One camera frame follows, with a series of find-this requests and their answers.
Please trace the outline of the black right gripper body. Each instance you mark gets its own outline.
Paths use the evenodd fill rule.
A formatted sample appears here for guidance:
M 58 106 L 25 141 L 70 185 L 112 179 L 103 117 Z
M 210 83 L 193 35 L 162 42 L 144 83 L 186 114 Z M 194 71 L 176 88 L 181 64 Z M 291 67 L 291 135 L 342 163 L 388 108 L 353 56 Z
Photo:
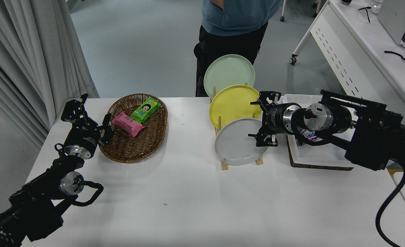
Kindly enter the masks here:
M 262 111 L 263 133 L 268 135 L 286 133 L 283 121 L 285 110 L 282 104 L 264 104 L 262 106 Z

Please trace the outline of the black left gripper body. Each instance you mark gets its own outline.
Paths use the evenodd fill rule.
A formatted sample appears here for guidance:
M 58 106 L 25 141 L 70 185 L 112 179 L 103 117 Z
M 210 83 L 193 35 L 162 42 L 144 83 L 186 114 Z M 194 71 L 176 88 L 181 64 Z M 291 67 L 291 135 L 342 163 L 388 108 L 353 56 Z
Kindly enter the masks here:
M 75 147 L 83 148 L 88 152 L 95 152 L 99 143 L 100 131 L 98 126 L 89 128 L 72 127 L 66 138 L 66 151 L 70 152 Z

